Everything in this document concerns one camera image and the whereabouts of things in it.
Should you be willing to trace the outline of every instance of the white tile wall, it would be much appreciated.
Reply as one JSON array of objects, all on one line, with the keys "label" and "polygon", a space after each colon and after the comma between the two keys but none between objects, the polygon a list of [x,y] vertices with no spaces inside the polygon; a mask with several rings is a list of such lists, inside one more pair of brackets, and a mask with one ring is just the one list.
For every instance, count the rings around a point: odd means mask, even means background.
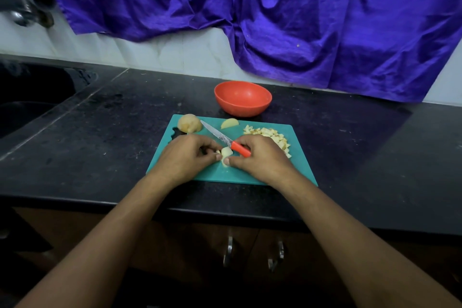
[{"label": "white tile wall", "polygon": [[[18,26],[0,13],[0,53],[290,85],[241,70],[234,62],[228,38],[218,28],[178,32],[133,43],[102,34],[75,35],[60,12],[55,12],[54,17],[55,25],[47,30],[40,25]],[[462,42],[425,101],[462,106]]]}]

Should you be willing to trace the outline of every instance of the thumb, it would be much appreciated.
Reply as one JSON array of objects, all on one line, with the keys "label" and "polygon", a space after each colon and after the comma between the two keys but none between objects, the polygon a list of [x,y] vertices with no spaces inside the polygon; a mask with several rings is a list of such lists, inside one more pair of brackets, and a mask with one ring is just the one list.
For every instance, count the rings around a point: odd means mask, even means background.
[{"label": "thumb", "polygon": [[247,165],[247,163],[246,163],[247,159],[248,158],[245,158],[245,157],[242,157],[242,156],[232,156],[232,157],[225,158],[223,163],[225,165],[228,165],[228,166],[231,166],[231,167],[246,170],[245,166]]},{"label": "thumb", "polygon": [[200,165],[200,167],[202,169],[204,169],[205,167],[211,165],[211,164],[214,164],[216,161],[219,161],[221,159],[221,155],[220,154],[217,154],[215,152],[213,153],[208,153],[208,154],[205,154],[204,156],[201,156],[198,158],[198,164]]}]

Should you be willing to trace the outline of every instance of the countertop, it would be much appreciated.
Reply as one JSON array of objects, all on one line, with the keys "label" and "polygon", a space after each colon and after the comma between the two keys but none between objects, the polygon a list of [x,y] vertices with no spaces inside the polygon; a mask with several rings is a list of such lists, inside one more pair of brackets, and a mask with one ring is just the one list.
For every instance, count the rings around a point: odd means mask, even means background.
[{"label": "countertop", "polygon": [[[98,80],[0,140],[2,202],[107,212],[143,177],[173,114],[229,117],[213,94],[220,79],[90,67]],[[264,87],[273,102],[252,120],[291,124],[319,187],[355,218],[462,235],[462,107]],[[189,182],[155,218],[304,229],[277,191],[255,185]]]}]

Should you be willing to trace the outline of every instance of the serrated blade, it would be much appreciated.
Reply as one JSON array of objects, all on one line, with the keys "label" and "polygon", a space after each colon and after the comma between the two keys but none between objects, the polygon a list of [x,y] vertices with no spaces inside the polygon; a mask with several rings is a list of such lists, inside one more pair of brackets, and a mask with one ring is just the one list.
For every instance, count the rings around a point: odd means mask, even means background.
[{"label": "serrated blade", "polygon": [[222,132],[219,130],[216,130],[213,128],[210,124],[205,123],[202,119],[200,120],[202,125],[209,131],[211,132],[214,136],[216,136],[218,139],[220,139],[222,142],[224,142],[226,145],[231,147],[232,140],[229,139],[226,135],[224,135]]}]

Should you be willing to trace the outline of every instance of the red bowl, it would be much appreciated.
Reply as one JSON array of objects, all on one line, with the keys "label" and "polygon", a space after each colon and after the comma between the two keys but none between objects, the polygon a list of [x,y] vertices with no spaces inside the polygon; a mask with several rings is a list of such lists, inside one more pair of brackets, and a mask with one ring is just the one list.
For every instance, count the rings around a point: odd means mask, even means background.
[{"label": "red bowl", "polygon": [[215,87],[215,98],[221,108],[230,115],[253,117],[266,110],[273,96],[258,84],[231,81]]}]

